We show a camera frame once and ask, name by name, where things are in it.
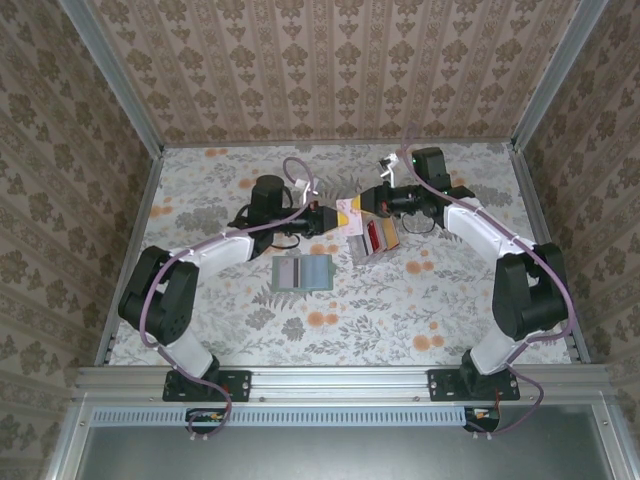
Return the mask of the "green card holder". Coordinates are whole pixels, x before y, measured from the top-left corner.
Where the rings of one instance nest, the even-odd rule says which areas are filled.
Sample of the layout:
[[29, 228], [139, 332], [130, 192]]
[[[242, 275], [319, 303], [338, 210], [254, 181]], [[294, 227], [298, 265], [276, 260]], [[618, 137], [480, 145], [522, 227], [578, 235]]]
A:
[[[285, 257], [297, 257], [301, 260], [302, 287], [299, 290], [289, 290], [278, 286], [279, 262]], [[277, 256], [272, 265], [272, 292], [309, 293], [316, 291], [331, 291], [335, 267], [330, 255], [301, 255]]]

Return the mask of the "clear acrylic card stand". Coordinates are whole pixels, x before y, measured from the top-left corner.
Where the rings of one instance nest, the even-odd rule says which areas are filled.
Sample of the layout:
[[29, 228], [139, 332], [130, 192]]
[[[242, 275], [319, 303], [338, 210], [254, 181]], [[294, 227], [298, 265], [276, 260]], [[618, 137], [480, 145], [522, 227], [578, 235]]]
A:
[[358, 264], [353, 262], [352, 255], [351, 255], [352, 263], [353, 263], [354, 266], [371, 264], [371, 263], [379, 262], [379, 261], [382, 261], [382, 260], [388, 260], [391, 257], [392, 253], [399, 247], [400, 243], [395, 249], [393, 249], [391, 251], [387, 251], [385, 249], [384, 251], [379, 252], [377, 254], [372, 254], [370, 252], [369, 241], [366, 239], [366, 225], [370, 220], [376, 220], [379, 223], [379, 225], [380, 225], [380, 227], [382, 229], [381, 221], [383, 219], [385, 219], [385, 218], [380, 218], [380, 217], [377, 217], [377, 216], [368, 216], [368, 215], [367, 216], [363, 216], [363, 234], [362, 234], [362, 236], [363, 236], [364, 241], [366, 242], [367, 255]]

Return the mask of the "grey magnetic stripe card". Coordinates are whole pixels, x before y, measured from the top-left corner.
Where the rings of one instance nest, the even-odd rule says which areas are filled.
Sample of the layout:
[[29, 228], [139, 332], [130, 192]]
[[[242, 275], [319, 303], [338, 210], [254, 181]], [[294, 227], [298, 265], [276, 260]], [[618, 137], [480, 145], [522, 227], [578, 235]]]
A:
[[302, 287], [301, 260], [297, 257], [285, 257], [279, 262], [278, 286], [289, 290]]

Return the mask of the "red card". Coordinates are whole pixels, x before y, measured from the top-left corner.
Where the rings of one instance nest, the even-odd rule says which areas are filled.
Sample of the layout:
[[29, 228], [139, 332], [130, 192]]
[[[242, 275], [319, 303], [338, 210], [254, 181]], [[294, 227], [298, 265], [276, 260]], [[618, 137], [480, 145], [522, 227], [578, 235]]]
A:
[[366, 239], [369, 241], [370, 252], [377, 254], [386, 249], [383, 231], [376, 220], [370, 220], [366, 225]]

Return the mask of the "floral table cover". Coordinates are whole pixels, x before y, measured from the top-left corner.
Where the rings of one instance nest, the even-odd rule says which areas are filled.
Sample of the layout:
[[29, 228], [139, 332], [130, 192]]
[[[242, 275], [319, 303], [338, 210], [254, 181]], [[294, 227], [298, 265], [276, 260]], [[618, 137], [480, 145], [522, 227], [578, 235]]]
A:
[[[164, 163], [143, 243], [194, 245], [226, 228], [265, 174], [311, 171], [333, 205], [380, 182], [389, 144], [175, 148]], [[287, 157], [296, 162], [283, 166]], [[416, 215], [388, 260], [354, 266], [345, 236], [278, 237], [258, 259], [199, 280], [192, 328], [225, 366], [451, 365], [493, 326], [494, 269], [467, 243]], [[276, 246], [292, 246], [280, 250]], [[272, 292], [277, 255], [321, 255], [333, 289]]]

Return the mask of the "sheet metal panel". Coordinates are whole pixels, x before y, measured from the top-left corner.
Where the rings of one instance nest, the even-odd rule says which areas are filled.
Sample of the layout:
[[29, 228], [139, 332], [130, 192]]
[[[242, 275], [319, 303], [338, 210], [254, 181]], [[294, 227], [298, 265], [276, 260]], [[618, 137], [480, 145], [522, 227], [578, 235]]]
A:
[[475, 439], [460, 428], [99, 428], [77, 480], [613, 480], [579, 417]]

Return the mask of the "aluminium side rail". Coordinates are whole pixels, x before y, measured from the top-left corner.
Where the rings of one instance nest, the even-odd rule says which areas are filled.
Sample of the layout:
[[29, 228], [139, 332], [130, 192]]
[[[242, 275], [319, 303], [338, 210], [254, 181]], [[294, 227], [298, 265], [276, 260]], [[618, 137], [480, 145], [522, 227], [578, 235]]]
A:
[[[511, 161], [534, 239], [538, 243], [549, 243], [551, 235], [523, 153], [513, 150]], [[577, 321], [563, 339], [572, 363], [591, 363], [591, 357]]]
[[120, 324], [120, 317], [117, 308], [122, 294], [124, 293], [127, 282], [136, 265], [138, 254], [144, 238], [144, 233], [158, 188], [160, 176], [164, 163], [164, 152], [155, 157], [151, 162], [149, 177], [147, 179], [141, 203], [136, 215], [136, 219], [131, 232], [131, 238], [126, 250], [123, 265], [120, 270], [118, 282], [114, 290], [113, 299], [109, 308], [109, 312], [104, 325], [100, 344], [94, 360], [95, 367], [107, 365], [111, 356], [111, 351], [115, 342], [117, 331]]

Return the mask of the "aluminium front rail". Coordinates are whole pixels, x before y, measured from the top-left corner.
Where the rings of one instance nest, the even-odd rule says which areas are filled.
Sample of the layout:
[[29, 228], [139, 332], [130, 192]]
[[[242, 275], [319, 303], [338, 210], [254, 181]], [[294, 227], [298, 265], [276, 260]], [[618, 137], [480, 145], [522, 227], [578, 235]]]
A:
[[[432, 366], [256, 367], [249, 401], [267, 404], [410, 404], [429, 401]], [[613, 395], [606, 368], [594, 364], [519, 365], [517, 373], [539, 383], [549, 404], [586, 404]], [[168, 367], [82, 368], [73, 397], [123, 404], [158, 402]]]

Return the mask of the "aluminium frame post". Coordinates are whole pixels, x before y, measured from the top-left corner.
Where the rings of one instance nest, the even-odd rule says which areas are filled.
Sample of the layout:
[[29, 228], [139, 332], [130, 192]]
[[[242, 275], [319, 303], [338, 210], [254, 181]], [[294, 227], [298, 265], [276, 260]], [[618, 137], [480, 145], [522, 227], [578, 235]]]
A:
[[516, 152], [523, 151], [531, 140], [607, 3], [608, 0], [580, 0], [511, 137]]
[[136, 130], [150, 157], [161, 157], [164, 142], [160, 139], [151, 116], [129, 80], [125, 66], [117, 58], [106, 34], [92, 12], [89, 0], [59, 0], [65, 13], [100, 69], [118, 103]]

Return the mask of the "small wired circuit board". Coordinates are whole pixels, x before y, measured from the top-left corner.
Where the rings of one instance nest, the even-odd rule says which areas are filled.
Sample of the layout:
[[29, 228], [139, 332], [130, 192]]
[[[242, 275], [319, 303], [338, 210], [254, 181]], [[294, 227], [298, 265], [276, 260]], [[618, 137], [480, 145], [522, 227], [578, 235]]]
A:
[[185, 416], [185, 428], [190, 439], [192, 441], [208, 440], [213, 435], [220, 433], [230, 420], [231, 413], [230, 407], [188, 410]]
[[491, 440], [500, 424], [498, 407], [465, 407], [464, 418], [463, 429], [471, 433], [474, 439], [483, 436]]

